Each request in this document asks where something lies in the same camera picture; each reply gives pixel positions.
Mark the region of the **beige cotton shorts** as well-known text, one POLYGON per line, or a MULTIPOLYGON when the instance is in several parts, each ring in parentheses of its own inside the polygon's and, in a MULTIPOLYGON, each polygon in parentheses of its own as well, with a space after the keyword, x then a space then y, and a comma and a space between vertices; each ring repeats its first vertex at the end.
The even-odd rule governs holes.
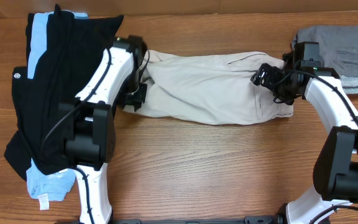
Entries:
POLYGON ((250 125, 293 114, 292 106, 274 103, 269 89, 250 80, 263 63, 283 67, 283 60, 266 53, 182 57, 149 50, 144 62, 145 103, 138 110, 126 106, 128 113, 212 125, 250 125))

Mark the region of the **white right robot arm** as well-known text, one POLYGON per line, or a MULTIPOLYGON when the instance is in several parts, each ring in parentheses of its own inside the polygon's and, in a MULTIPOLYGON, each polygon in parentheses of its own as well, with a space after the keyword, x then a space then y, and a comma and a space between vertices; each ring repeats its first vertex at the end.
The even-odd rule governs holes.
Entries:
POLYGON ((292 105, 298 97, 318 113, 328 137, 315 162, 313 185, 274 216, 245 217, 245 223, 329 223, 339 209, 358 211, 358 111, 339 75, 325 67, 317 42, 295 44, 283 55, 283 68, 264 63, 251 82, 272 91, 275 103, 292 105))

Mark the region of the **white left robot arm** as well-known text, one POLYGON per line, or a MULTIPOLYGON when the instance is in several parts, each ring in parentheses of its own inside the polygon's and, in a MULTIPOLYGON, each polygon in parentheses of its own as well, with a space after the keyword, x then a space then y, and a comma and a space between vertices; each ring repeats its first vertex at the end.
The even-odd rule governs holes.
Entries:
POLYGON ((81 203, 78 223, 110 223, 107 166, 114 154, 116 108, 140 109, 147 85, 141 81, 149 62, 143 39, 118 37, 103 52, 98 68, 71 101, 59 105, 62 155, 75 171, 81 203))

